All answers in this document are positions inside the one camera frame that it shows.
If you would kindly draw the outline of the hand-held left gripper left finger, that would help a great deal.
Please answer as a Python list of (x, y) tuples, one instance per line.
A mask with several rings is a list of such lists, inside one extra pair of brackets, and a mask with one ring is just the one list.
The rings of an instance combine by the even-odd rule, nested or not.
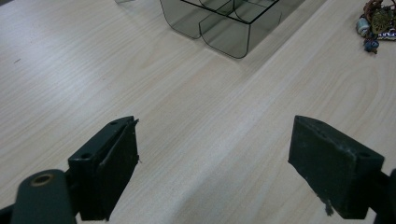
[(125, 117), (109, 122), (68, 159), (76, 210), (83, 220), (108, 220), (138, 164), (135, 126)]

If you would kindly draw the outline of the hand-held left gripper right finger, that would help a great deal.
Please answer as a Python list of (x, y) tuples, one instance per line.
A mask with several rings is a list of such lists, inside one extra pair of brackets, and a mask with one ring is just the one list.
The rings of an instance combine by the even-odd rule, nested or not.
[(326, 204), (345, 219), (363, 219), (368, 204), (363, 189), (385, 158), (331, 125), (294, 118), (289, 163)]

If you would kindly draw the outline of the beaded jewelry pile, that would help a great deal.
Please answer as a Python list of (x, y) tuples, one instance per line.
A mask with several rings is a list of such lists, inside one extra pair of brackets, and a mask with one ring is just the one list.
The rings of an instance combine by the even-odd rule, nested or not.
[(377, 54), (380, 41), (396, 42), (396, 0), (368, 0), (356, 22), (363, 49)]

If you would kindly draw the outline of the smoky transparent compartment organizer box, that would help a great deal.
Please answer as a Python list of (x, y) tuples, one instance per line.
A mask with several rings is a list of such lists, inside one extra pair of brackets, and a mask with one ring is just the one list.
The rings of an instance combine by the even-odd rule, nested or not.
[(160, 0), (169, 26), (235, 59), (248, 55), (304, 0)]

